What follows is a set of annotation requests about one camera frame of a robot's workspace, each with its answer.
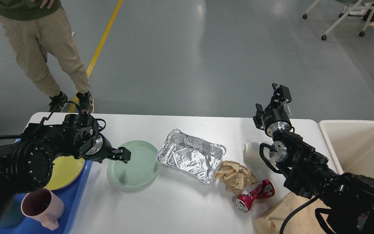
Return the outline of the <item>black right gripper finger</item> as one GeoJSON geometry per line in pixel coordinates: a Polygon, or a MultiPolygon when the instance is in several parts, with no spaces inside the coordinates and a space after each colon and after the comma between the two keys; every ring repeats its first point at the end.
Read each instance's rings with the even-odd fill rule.
{"type": "Polygon", "coordinates": [[[257,129],[264,130],[264,123],[263,123],[262,117],[265,114],[265,111],[263,110],[262,105],[258,103],[255,104],[255,107],[256,107],[256,113],[253,117],[255,127],[257,129]]]}
{"type": "Polygon", "coordinates": [[[285,104],[292,101],[292,96],[288,87],[272,83],[272,88],[274,93],[269,103],[269,110],[282,108],[285,104]]]}

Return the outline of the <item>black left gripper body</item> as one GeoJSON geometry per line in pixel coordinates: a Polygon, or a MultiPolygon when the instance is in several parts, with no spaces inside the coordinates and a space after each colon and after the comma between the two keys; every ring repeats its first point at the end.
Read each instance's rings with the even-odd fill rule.
{"type": "Polygon", "coordinates": [[[104,135],[99,134],[95,140],[95,145],[85,154],[85,160],[102,163],[103,160],[116,160],[114,148],[104,135]]]}

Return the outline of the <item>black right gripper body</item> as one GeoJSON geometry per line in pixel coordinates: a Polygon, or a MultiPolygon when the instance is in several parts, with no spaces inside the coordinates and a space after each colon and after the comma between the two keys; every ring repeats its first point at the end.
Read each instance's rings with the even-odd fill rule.
{"type": "Polygon", "coordinates": [[[275,110],[265,110],[262,120],[264,132],[275,132],[279,129],[290,131],[292,129],[290,119],[283,107],[275,110]]]}

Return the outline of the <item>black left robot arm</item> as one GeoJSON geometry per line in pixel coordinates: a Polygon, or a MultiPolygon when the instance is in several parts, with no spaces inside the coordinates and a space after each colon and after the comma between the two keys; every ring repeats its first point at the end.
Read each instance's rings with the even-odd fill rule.
{"type": "Polygon", "coordinates": [[[45,125],[49,117],[30,123],[20,135],[1,135],[19,139],[0,146],[0,221],[11,207],[16,194],[46,187],[53,174],[54,160],[60,156],[101,163],[104,159],[127,163],[131,152],[113,148],[101,134],[99,119],[86,111],[67,114],[61,124],[45,125]]]}

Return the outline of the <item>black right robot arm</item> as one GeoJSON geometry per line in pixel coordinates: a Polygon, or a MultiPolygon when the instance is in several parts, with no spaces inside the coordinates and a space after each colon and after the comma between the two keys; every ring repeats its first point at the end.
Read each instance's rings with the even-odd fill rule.
{"type": "Polygon", "coordinates": [[[284,187],[309,201],[291,212],[281,225],[320,199],[327,208],[315,210],[327,234],[374,234],[374,179],[349,172],[341,175],[328,167],[328,158],[295,133],[284,105],[292,101],[286,86],[272,84],[274,93],[266,108],[256,104],[256,128],[272,138],[261,143],[259,154],[271,171],[285,176],[284,187]]]}

